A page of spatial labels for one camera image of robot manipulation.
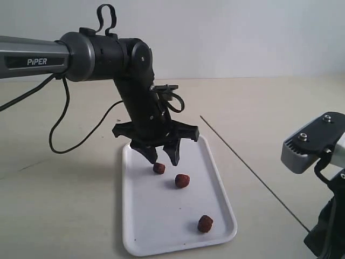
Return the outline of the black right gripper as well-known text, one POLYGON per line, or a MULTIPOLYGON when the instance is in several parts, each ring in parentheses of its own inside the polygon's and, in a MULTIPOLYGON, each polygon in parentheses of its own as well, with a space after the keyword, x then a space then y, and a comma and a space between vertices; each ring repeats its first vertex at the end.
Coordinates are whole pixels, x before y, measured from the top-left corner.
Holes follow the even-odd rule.
POLYGON ((329 183, 334 196, 321 210, 304 243, 317 258, 344 258, 344 172, 329 183))

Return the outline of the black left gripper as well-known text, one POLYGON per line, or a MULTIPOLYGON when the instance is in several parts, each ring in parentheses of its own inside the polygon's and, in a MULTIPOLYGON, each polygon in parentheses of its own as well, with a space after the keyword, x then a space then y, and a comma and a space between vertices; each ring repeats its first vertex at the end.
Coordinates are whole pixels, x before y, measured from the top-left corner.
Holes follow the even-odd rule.
POLYGON ((149 122, 132 120, 118 123, 112 129, 115 137, 130 139, 130 147, 143 155, 150 163, 157 161, 156 147, 163 146, 171 164, 177 166, 180 161, 181 139, 197 141, 199 129, 176 120, 149 122))

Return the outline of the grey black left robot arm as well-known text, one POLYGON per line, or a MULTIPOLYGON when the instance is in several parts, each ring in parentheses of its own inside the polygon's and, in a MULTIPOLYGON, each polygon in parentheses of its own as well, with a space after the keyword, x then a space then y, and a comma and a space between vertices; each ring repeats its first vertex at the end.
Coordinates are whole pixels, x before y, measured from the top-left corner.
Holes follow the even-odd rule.
POLYGON ((171 118, 178 109, 177 85, 155 85, 151 48, 137 38, 97 35, 89 28, 64 34, 59 40, 1 37, 1 78, 46 74, 48 80, 113 80, 130 121, 116 124, 114 136, 130 139, 130 146, 149 162, 162 147, 173 165, 180 160, 182 139, 197 141, 197 126, 171 118))

